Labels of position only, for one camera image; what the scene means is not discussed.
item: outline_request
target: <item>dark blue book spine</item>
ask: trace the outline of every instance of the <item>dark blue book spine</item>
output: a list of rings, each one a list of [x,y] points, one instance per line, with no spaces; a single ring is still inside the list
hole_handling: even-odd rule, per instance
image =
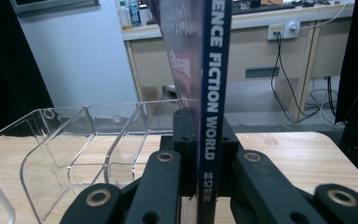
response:
[[[213,223],[226,99],[231,0],[205,1],[203,19],[198,223]]]

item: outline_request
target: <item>bottle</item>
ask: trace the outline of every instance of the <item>bottle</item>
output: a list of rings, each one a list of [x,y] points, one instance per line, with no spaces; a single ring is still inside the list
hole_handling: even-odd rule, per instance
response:
[[[118,16],[120,17],[121,27],[123,30],[131,28],[130,12],[126,6],[126,0],[120,0],[120,8],[118,9]]]
[[[138,0],[130,0],[131,6],[130,6],[130,15],[131,15],[131,24],[132,27],[141,26],[141,16],[139,14],[139,5]]]

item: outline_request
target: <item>clear plastic container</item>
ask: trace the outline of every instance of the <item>clear plastic container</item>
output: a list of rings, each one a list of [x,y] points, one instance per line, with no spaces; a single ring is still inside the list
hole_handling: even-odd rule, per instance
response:
[[[59,223],[82,189],[127,186],[145,166],[139,155],[147,139],[172,134],[178,108],[177,101],[48,108],[6,127],[0,132],[0,223]],[[147,150],[158,150],[151,146]]]

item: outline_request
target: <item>wall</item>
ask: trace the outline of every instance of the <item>wall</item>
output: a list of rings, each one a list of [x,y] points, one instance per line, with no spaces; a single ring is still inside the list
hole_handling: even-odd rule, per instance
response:
[[[115,0],[19,18],[56,107],[137,101]]]

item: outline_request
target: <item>book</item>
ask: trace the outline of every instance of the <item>book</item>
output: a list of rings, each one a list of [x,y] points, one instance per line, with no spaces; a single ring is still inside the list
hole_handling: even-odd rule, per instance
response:
[[[197,222],[213,223],[226,99],[232,0],[145,0],[159,25],[197,145]]]

